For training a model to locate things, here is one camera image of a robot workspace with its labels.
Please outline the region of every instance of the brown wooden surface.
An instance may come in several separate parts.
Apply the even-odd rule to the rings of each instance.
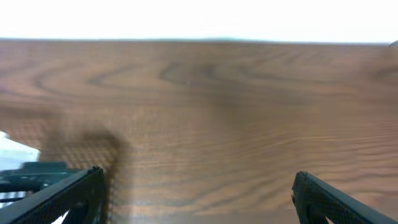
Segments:
[[[2,41],[1,122],[42,160],[112,166],[117,223],[295,218],[300,170],[391,208],[391,57],[381,46]]]

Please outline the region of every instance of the white background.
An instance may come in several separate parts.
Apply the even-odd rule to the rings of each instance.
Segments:
[[[0,37],[398,40],[396,0],[0,1]]]

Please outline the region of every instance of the wood grain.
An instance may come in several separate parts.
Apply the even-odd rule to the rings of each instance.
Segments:
[[[398,63],[386,51],[9,40],[0,42],[0,102],[54,114],[41,113],[55,127],[40,138],[43,160],[107,167],[117,157],[113,222],[293,209],[300,170],[378,209],[398,196]],[[7,114],[12,130],[18,119]],[[99,129],[122,139],[123,152],[68,143]]]

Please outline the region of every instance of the black plastic arm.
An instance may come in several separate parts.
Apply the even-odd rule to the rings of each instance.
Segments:
[[[292,190],[300,224],[327,224],[325,217],[334,224],[398,224],[308,172],[296,174]]]

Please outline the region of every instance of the white wall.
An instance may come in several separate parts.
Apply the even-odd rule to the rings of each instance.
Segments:
[[[0,37],[392,42],[396,0],[12,0]]]

